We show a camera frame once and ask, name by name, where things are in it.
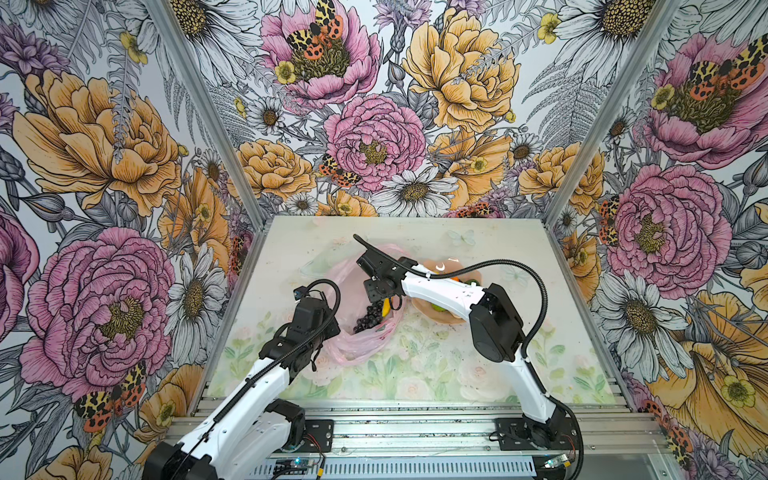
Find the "pink printed plastic bag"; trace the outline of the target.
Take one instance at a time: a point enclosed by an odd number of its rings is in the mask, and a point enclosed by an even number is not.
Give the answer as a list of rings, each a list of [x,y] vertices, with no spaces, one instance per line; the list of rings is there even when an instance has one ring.
[[[392,340],[404,319],[408,301],[397,296],[371,301],[364,282],[369,279],[357,264],[361,253],[353,253],[327,274],[341,293],[335,318],[340,333],[324,342],[323,352],[339,366],[351,367],[366,362]]]

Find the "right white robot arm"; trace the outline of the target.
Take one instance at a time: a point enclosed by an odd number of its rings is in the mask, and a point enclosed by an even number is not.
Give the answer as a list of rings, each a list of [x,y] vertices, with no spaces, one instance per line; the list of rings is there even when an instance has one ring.
[[[529,356],[549,306],[545,282],[533,268],[516,260],[493,259],[441,273],[407,257],[396,259],[367,242],[362,245],[365,252],[356,264],[368,276],[364,288],[371,301],[407,297],[442,308],[469,325],[474,348],[482,357],[505,368],[522,409],[520,439],[539,449],[550,449],[559,439],[569,438],[574,449],[583,448],[575,413],[548,392]],[[524,329],[523,319],[504,287],[458,280],[460,275],[492,266],[517,268],[537,285],[539,313],[529,330]]]

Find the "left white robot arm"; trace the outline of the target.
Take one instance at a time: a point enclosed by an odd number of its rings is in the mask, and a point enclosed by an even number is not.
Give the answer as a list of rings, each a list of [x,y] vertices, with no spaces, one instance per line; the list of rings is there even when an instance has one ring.
[[[297,301],[292,320],[261,348],[236,389],[175,444],[146,460],[144,479],[243,479],[270,454],[302,441],[305,412],[279,396],[314,362],[322,343],[340,333],[324,296]]]

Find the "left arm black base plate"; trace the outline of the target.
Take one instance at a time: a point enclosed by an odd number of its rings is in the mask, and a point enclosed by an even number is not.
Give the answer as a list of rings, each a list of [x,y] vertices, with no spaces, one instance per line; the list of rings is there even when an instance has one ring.
[[[304,438],[297,453],[329,453],[334,441],[335,422],[330,419],[307,419]]]

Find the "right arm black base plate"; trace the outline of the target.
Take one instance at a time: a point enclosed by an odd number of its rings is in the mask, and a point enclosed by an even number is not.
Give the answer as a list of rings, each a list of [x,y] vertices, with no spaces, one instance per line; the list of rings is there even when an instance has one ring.
[[[553,418],[541,423],[525,416],[497,418],[488,440],[502,451],[564,450],[575,452],[582,446],[573,420]]]

